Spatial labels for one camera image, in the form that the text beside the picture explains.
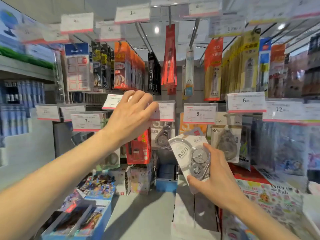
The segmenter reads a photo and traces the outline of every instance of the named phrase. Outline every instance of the ceiling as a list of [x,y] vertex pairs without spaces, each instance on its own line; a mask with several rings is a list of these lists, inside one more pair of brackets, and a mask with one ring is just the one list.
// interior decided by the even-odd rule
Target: ceiling
[[[59,23],[62,14],[94,12],[95,20],[114,20],[117,6],[136,5],[146,3],[150,0],[3,0],[12,7],[18,9],[22,13],[30,16],[41,23]],[[171,3],[181,3],[185,0],[169,0]],[[248,3],[248,0],[222,0],[223,10],[241,10]],[[177,60],[183,60],[186,56],[186,49],[190,43],[192,30],[195,24],[195,18],[181,18],[180,14],[188,9],[187,5],[176,5],[171,7],[172,23],[175,24],[176,38],[176,56]],[[305,10],[312,12],[320,12],[320,0],[299,0],[296,4],[294,12],[296,15],[305,13]],[[277,42],[286,42],[293,38],[287,46],[288,52],[296,50],[300,46],[307,44],[310,35],[320,30],[320,18],[297,19],[286,22],[286,30],[273,39]],[[169,24],[169,8],[153,7],[151,9],[150,22],[141,23],[142,27],[152,45],[152,48],[159,61],[163,60],[166,40],[166,25]],[[263,24],[258,27],[264,32],[272,24]],[[280,23],[273,25],[262,37],[271,37],[276,35]],[[126,40],[137,48],[138,54],[143,60],[148,60],[148,51],[143,50],[145,47],[141,37],[139,36],[135,24],[125,25]],[[155,28],[159,28],[159,32],[155,33]],[[252,30],[254,26],[247,26],[246,30]],[[197,36],[194,40],[195,60],[200,59],[205,51],[205,47],[210,42],[208,37],[209,21],[208,18],[202,18],[199,23]],[[81,41],[91,42],[90,38],[84,34],[76,35]],[[226,47],[233,37],[224,38],[224,47]]]

